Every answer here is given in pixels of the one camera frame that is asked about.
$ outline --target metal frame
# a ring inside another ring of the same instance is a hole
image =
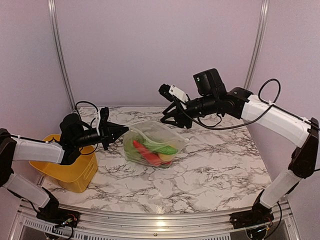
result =
[[[250,85],[254,77],[258,56],[262,47],[262,43],[263,43],[265,31],[266,31],[268,10],[269,10],[269,0],[262,0],[258,30],[256,33],[251,62],[250,62],[245,83],[243,86],[244,89],[250,88]]]
[[[50,22],[52,27],[53,39],[55,43],[55,50],[57,53],[59,66],[62,74],[62,80],[65,87],[65,92],[69,101],[69,105],[71,110],[75,109],[75,98],[71,89],[66,63],[64,60],[64,54],[62,51],[61,40],[59,35],[59,27],[58,27],[58,20],[57,20],[57,13],[56,13],[56,2],[55,0],[48,0],[48,8],[49,8],[49,15],[50,15]]]
[[[232,232],[245,230],[244,228],[233,229],[229,222],[230,214],[235,211],[234,209],[204,213],[148,214],[100,211],[68,205],[61,205],[61,207],[80,212],[79,223],[72,238],[78,240],[103,240],[103,238],[114,240],[208,240],[218,239],[217,237],[223,239],[223,236],[228,239]],[[289,239],[300,240],[288,202],[281,202],[281,208],[282,220],[289,233]],[[236,211],[249,209],[249,207],[245,207]],[[273,208],[273,214],[275,216],[274,222],[277,222],[280,217],[277,206]],[[15,217],[9,239],[19,240],[24,226],[52,234],[53,225],[53,223],[37,219],[31,205],[23,200]],[[67,237],[71,234],[71,230],[69,227],[59,228],[54,234]]]

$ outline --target vertical metal post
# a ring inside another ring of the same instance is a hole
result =
[[[58,28],[58,20],[57,20],[57,13],[56,13],[56,2],[55,0],[48,0],[48,7],[49,7],[49,15],[50,15],[50,21],[51,21],[51,27],[52,27],[52,33],[53,33],[53,39],[55,43],[55,50],[57,53],[60,70],[62,74],[62,80],[65,87],[65,91],[67,94],[67,98],[69,101],[69,105],[71,110],[75,108],[75,98],[72,93],[67,68],[64,60],[64,55],[62,51],[61,41],[60,41],[60,35],[59,35],[59,28]]]
[[[250,88],[250,85],[254,77],[258,56],[262,47],[262,43],[263,43],[265,31],[266,31],[268,10],[269,10],[269,0],[262,0],[258,30],[256,33],[256,39],[255,39],[255,44],[254,44],[253,53],[251,57],[250,66],[249,66],[245,83],[243,86],[244,89]]]

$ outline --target pink wall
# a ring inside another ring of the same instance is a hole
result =
[[[161,84],[198,96],[193,74],[217,68],[243,86],[262,1],[65,0],[56,11],[76,101],[167,105]]]
[[[0,2],[0,128],[41,139],[59,132],[70,112],[55,52],[46,1]],[[35,181],[28,162],[16,173]],[[0,239],[8,239],[18,198],[0,188]]]
[[[320,120],[320,4],[316,0],[270,1],[268,23],[251,90],[270,78],[282,84],[278,104],[307,118]],[[275,89],[264,94],[273,99]],[[268,172],[274,179],[288,167],[294,146],[262,127],[249,127]],[[302,180],[289,203],[302,240],[320,236],[320,173]]]

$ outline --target ventilation grille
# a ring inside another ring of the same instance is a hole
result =
[[[24,221],[24,225],[30,228],[39,230],[41,232],[45,232],[48,234],[55,234],[62,237],[68,237],[71,234],[69,229],[65,228],[54,228],[53,225],[44,222],[38,222],[37,220],[26,218]],[[74,230],[73,238],[75,240],[145,240],[140,238],[125,238],[125,237],[112,237],[106,236],[101,234],[93,234],[93,233],[86,233],[83,232],[84,230],[79,231],[79,229]],[[221,234],[221,235],[214,235],[214,236],[207,236],[207,237],[194,237],[194,238],[179,238],[180,240],[231,240],[231,236],[229,233]]]

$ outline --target table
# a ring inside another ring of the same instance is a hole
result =
[[[164,107],[110,107],[109,120],[130,125],[159,121]],[[90,123],[94,108],[79,110]],[[203,122],[213,125],[215,115]],[[243,123],[226,115],[221,127]],[[170,168],[161,169],[126,161],[122,138],[104,151],[96,151],[98,171],[87,189],[74,193],[44,179],[42,186],[61,204],[125,213],[184,214],[230,210],[251,206],[271,183],[259,151],[246,127],[209,130],[171,125],[189,142]]]

